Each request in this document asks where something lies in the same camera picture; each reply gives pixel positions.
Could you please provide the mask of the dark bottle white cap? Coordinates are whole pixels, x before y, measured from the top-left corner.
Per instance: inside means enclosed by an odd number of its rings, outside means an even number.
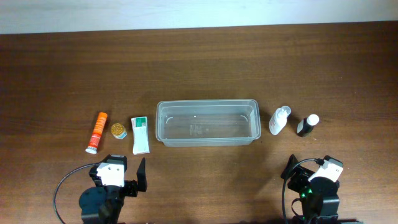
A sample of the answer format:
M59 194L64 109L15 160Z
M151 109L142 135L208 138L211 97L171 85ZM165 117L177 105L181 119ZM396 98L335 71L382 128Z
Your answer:
M310 134L315 125L318 124L320 118L316 114L311 114L299 122L297 126L297 135L300 137L305 137Z

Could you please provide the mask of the white spray bottle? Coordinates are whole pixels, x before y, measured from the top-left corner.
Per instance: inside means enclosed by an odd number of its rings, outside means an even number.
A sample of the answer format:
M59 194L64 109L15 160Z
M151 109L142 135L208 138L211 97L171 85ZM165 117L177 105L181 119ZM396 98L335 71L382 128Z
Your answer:
M287 124L287 118L291 114L289 106L277 108L269 121L269 131L273 135L278 135Z

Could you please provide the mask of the white green medicine box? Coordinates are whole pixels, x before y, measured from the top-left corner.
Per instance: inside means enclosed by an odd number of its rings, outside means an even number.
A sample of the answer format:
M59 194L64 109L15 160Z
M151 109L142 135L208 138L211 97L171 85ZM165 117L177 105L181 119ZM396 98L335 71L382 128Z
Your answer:
M133 131L132 153L134 155L150 153L147 117L141 116L141 117L132 118L131 124Z

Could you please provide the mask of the orange tablet tube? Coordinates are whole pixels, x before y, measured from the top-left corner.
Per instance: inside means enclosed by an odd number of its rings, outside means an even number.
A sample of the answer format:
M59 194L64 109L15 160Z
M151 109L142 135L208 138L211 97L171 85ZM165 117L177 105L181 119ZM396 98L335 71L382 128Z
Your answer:
M97 149L100 143L100 139L102 137L103 129L105 127L106 121L108 118L108 114L104 112L99 112L98 117L96 119L96 123L93 129L93 133L90 137L90 141L88 143L85 151L90 154L96 154Z

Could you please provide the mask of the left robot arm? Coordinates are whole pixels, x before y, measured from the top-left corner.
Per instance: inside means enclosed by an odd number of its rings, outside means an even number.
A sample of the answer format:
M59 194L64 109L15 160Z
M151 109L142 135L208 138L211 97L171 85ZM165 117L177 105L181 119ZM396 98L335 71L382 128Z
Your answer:
M79 198L83 223L117 224L126 197L137 197L147 190L146 160L136 172L136 180L125 180L127 157L107 155L89 171L95 183Z

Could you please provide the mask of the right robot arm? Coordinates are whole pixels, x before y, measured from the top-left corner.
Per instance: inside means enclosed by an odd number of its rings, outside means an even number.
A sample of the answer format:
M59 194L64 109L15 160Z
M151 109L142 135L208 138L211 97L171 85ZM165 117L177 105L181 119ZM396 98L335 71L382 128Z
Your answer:
M285 209L285 191L298 193L292 202L300 202L302 214L294 213L293 223L337 223L340 199L337 194L338 178L343 171L343 163L330 156L322 159L298 161L294 155L289 157L280 177L282 186L282 214L289 222Z

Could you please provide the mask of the clear plastic container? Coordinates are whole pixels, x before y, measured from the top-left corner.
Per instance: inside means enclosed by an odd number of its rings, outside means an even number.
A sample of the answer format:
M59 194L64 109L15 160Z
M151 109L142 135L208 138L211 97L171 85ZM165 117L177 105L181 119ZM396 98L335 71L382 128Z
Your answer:
M261 137L256 100L178 100L157 105L155 136L167 147L244 146Z

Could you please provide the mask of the small gold lid jar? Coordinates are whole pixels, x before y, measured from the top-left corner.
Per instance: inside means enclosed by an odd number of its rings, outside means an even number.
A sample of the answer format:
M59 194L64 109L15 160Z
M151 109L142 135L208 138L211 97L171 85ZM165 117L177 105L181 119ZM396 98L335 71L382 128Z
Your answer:
M116 139L124 139L127 136L126 128L120 123L114 123L111 127L111 134Z

